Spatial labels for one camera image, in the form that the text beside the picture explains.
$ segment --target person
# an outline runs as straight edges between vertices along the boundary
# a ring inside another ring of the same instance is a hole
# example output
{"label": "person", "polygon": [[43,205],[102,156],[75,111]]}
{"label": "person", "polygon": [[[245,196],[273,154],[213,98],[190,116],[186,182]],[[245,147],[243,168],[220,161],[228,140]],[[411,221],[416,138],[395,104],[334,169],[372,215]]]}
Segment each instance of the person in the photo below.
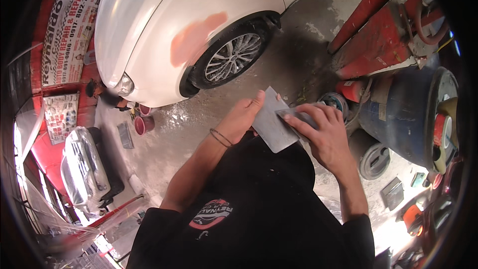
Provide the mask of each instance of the person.
{"label": "person", "polygon": [[373,266],[367,200],[341,112],[298,106],[318,130],[285,121],[336,177],[343,225],[314,193],[314,167],[298,143],[274,154],[248,131],[264,97],[240,100],[176,172],[159,208],[147,210],[127,269]]}
{"label": "person", "polygon": [[117,108],[120,111],[130,110],[128,105],[128,100],[118,96],[117,94],[113,94],[108,91],[108,88],[101,83],[97,83],[93,79],[90,79],[88,82],[85,92],[88,97],[101,97],[102,102],[109,108]]}

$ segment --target bracelet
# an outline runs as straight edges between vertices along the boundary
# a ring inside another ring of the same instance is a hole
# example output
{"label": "bracelet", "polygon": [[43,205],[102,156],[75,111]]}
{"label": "bracelet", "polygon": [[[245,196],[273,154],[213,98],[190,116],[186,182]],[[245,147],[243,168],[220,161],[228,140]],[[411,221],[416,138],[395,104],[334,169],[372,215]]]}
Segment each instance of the bracelet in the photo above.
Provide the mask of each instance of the bracelet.
{"label": "bracelet", "polygon": [[[228,146],[225,145],[222,141],[220,141],[220,140],[216,137],[216,135],[214,135],[213,132],[218,133],[222,138],[224,138],[227,142],[229,142],[230,145],[228,145]],[[209,129],[209,133],[211,133],[212,137],[214,137],[217,141],[219,141],[219,143],[220,143],[221,145],[223,145],[223,146],[225,146],[225,147],[227,147],[227,148],[230,148],[230,147],[232,146],[232,142],[230,142],[229,139],[227,139],[224,135],[222,135],[221,133],[219,133],[218,130],[216,130],[216,129],[214,129],[214,128],[211,128],[211,129]]]}

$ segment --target wet floor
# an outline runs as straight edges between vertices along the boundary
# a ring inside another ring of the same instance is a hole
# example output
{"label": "wet floor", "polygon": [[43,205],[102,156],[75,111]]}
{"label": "wet floor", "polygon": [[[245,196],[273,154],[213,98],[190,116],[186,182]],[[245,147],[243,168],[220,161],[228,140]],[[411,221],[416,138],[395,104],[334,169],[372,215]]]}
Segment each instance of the wet floor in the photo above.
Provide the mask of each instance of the wet floor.
{"label": "wet floor", "polygon": [[[127,185],[115,198],[115,204],[136,193],[143,193],[152,206],[158,206],[169,181],[192,155],[197,145],[215,127],[234,103],[254,97],[259,89],[272,86],[290,105],[315,102],[320,94],[333,91],[338,77],[328,67],[326,46],[338,33],[360,0],[299,0],[282,16],[282,28],[274,28],[273,38],[257,62],[236,80],[214,89],[200,91],[195,97],[161,107],[152,113],[155,128],[138,136],[128,112],[105,109],[99,103],[95,125],[102,129],[109,144],[114,165]],[[134,149],[124,149],[117,125],[127,122]],[[339,201],[338,184],[332,174],[314,160],[314,191],[331,202]],[[395,212],[385,208],[379,196],[395,176],[404,182],[405,200],[419,191],[409,187],[419,166],[392,153],[391,165],[384,176],[363,181],[370,209],[372,229],[379,253],[410,241],[406,229],[395,223]]]}

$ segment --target banner sign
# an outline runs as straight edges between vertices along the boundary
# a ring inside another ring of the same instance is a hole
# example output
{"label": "banner sign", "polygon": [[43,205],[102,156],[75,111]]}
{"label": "banner sign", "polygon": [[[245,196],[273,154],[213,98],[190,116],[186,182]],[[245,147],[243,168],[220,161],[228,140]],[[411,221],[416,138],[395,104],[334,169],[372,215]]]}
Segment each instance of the banner sign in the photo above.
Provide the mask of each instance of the banner sign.
{"label": "banner sign", "polygon": [[79,93],[44,97],[45,120],[52,145],[65,141],[76,127]]}
{"label": "banner sign", "polygon": [[80,81],[99,0],[55,0],[42,52],[42,86]]}

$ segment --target blue barrel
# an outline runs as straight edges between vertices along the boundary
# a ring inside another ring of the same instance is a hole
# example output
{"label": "blue barrel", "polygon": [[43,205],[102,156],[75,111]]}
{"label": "blue barrel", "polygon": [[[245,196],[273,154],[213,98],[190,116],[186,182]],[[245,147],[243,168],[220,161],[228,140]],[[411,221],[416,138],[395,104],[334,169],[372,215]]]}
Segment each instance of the blue barrel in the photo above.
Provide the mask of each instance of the blue barrel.
{"label": "blue barrel", "polygon": [[436,108],[444,99],[457,96],[455,77],[444,67],[411,66],[372,78],[360,125],[406,160],[432,170]]}

